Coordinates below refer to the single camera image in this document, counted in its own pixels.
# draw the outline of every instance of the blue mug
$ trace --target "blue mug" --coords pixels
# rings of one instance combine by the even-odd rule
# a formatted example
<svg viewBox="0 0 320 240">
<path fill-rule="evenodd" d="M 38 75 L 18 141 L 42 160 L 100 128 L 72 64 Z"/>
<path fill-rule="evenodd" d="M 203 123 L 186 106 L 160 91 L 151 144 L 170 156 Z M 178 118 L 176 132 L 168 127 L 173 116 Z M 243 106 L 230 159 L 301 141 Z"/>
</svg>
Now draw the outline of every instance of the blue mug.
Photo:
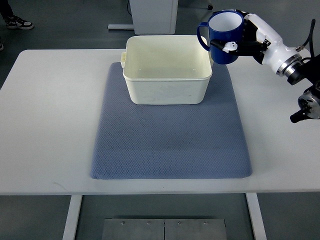
<svg viewBox="0 0 320 240">
<path fill-rule="evenodd" d="M 242 40 L 244 17 L 234 10 L 223 10 L 215 12 L 208 22 L 201 22 L 196 30 L 196 35 L 201 46 L 211 53 L 213 62 L 217 64 L 230 64 L 237 60 L 238 56 L 231 55 L 219 50 L 212 44 L 208 46 L 204 43 L 200 35 L 200 28 L 206 27 L 209 30 L 209 42 L 217 39 L 227 42 L 237 42 Z"/>
</svg>

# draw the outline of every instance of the table leg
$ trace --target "table leg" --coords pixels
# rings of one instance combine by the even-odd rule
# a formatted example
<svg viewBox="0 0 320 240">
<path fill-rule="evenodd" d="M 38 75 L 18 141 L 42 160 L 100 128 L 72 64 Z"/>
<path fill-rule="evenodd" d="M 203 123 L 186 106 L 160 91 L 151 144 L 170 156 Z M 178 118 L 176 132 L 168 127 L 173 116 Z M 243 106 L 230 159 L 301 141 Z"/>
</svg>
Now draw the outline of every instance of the table leg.
<svg viewBox="0 0 320 240">
<path fill-rule="evenodd" d="M 252 230 L 255 240 L 267 240 L 265 226 L 262 219 L 257 193 L 246 193 Z"/>
<path fill-rule="evenodd" d="M 62 240 L 74 240 L 77 231 L 82 195 L 72 195 Z"/>
</svg>

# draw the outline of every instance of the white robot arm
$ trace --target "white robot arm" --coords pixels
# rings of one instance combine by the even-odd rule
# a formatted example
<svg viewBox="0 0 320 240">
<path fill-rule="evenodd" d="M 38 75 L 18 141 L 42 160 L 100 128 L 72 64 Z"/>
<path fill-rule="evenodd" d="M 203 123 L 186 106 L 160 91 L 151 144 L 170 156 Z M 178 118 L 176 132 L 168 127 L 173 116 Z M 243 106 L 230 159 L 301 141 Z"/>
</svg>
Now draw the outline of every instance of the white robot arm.
<svg viewBox="0 0 320 240">
<path fill-rule="evenodd" d="M 281 36 L 259 16 L 236 11 L 244 18 L 242 41 L 225 42 L 212 39 L 210 44 L 231 55 L 253 56 L 258 63 L 270 66 L 275 74 L 280 77 L 286 76 L 291 85 L 308 79 L 312 86 L 298 98 L 300 110 L 290 119 L 293 123 L 306 119 L 320 119 L 320 76 L 317 71 L 320 67 L 320 55 L 314 56 L 312 42 L 315 20 L 312 20 L 307 41 L 293 49 L 284 45 Z M 308 43 L 311 57 L 302 59 L 299 51 Z"/>
</svg>

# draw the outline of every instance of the sneaker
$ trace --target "sneaker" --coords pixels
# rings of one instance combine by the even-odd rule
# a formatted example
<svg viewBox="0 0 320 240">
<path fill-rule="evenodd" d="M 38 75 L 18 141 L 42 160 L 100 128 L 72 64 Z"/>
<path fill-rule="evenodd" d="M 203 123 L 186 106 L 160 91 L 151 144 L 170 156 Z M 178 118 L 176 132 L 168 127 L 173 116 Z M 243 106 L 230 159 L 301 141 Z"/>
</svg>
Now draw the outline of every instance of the sneaker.
<svg viewBox="0 0 320 240">
<path fill-rule="evenodd" d="M 34 28 L 34 25 L 32 24 L 32 22 L 23 20 L 18 16 L 11 16 L 11 17 L 7 16 L 4 18 L 4 21 L 8 29 L 29 30 Z"/>
</svg>

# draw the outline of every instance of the gray floor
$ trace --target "gray floor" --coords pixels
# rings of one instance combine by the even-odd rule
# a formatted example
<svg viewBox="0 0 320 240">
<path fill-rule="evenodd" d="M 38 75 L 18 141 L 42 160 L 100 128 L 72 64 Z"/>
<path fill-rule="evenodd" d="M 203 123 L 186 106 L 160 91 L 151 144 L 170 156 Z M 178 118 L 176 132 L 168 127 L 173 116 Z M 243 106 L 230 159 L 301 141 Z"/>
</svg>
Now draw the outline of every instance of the gray floor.
<svg viewBox="0 0 320 240">
<path fill-rule="evenodd" d="M 0 22 L 0 37 L 4 45 L 0 52 L 0 87 L 23 50 L 124 49 L 128 38 L 135 35 L 133 31 L 108 31 L 107 28 L 108 24 L 132 23 L 127 13 L 127 0 L 9 2 L 14 13 L 32 21 L 35 28 L 30 31 L 8 30 L 4 21 Z M 216 11 L 240 9 L 258 14 L 290 47 L 301 45 L 306 40 L 312 18 L 320 21 L 318 0 L 212 0 L 212 3 Z M 208 1 L 204 0 L 179 0 L 175 34 L 194 35 L 198 24 L 211 15 L 207 5 Z M 313 39 L 317 55 L 320 53 L 319 22 Z M 161 205 L 161 200 L 169 201 L 169 205 L 172 198 L 177 200 L 173 205 Z M 261 193 L 258 199 L 268 239 L 320 239 L 320 193 Z M 61 239 L 69 201 L 69 196 L 0 196 L 0 239 Z M 115 215 L 219 216 L 231 221 L 234 231 L 241 231 L 246 234 L 245 238 L 252 239 L 243 194 L 86 196 L 83 198 L 77 239 L 85 239 L 91 233 L 95 236 L 91 239 L 100 239 L 103 218 Z M 241 239 L 235 235 L 228 236 L 229 239 Z"/>
</svg>

